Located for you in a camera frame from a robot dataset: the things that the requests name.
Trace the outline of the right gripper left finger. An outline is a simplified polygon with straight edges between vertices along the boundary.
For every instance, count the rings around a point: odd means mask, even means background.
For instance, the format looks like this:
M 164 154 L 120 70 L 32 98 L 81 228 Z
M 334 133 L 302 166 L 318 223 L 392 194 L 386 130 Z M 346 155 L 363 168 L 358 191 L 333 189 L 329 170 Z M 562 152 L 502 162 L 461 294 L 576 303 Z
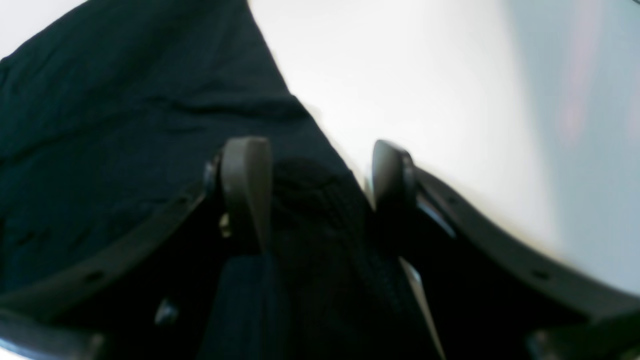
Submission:
M 94 255 L 1 296 L 1 349 L 27 360 L 193 358 L 228 257 L 270 235 L 272 147 L 231 137 L 190 184 Z

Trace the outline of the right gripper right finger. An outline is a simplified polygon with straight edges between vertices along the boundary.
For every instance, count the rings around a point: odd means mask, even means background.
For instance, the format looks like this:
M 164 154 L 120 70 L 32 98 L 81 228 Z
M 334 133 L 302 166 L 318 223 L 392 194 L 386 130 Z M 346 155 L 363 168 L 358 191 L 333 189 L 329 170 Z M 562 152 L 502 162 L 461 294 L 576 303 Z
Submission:
M 637 360 L 639 297 L 526 246 L 404 148 L 375 142 L 375 210 L 449 360 Z

